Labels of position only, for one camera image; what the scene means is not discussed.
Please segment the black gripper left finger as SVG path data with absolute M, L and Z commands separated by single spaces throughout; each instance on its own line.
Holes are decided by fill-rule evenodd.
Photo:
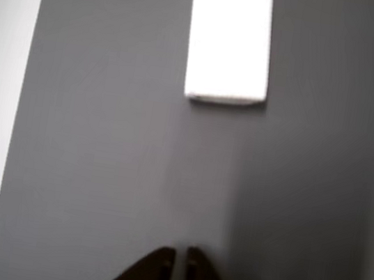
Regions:
M 171 280 L 176 249 L 160 247 L 131 265 L 113 280 Z

